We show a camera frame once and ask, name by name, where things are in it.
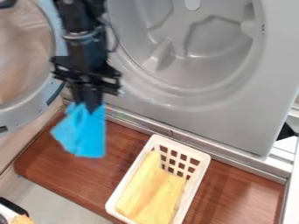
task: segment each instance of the wooden platform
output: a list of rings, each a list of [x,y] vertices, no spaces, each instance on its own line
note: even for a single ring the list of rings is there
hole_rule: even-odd
[[[105,203],[150,137],[108,122],[107,156],[77,158],[49,134],[62,116],[17,160],[16,172],[119,223],[106,213]],[[212,161],[184,223],[277,223],[283,191],[283,185]]]

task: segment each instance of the washing machine drum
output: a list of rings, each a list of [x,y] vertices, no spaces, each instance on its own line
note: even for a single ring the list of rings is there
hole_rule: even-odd
[[[54,43],[35,1],[0,9],[0,137],[36,119],[59,90],[48,75]]]
[[[265,156],[297,95],[298,9],[297,0],[108,0],[125,95],[107,102]]]

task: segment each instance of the white plastic basket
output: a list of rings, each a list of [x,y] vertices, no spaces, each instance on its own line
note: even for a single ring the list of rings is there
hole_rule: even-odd
[[[160,153],[163,169],[187,179],[183,196],[179,202],[177,212],[172,222],[173,224],[182,223],[198,187],[205,176],[205,171],[210,164],[211,157],[199,150],[195,150],[159,135],[152,136],[144,146],[136,161],[129,168],[121,183],[116,187],[115,191],[107,201],[105,205],[106,211],[121,221],[135,224],[132,220],[119,214],[115,210],[115,205],[131,179],[136,174],[138,168],[143,163],[143,160],[151,151],[158,151]]]

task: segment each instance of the blue towel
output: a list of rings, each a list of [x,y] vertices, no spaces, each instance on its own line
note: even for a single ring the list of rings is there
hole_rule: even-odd
[[[103,158],[106,154],[105,106],[99,106],[91,114],[85,103],[70,105],[66,118],[51,134],[76,157]]]

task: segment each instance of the washing machine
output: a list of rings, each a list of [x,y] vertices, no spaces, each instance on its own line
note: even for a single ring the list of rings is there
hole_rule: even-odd
[[[52,1],[35,4],[52,36],[45,55],[65,55]],[[106,95],[109,107],[269,153],[298,94],[297,0],[108,0],[107,8],[109,63],[123,74],[122,97]],[[41,75],[1,105],[2,133],[36,118],[59,92]]]

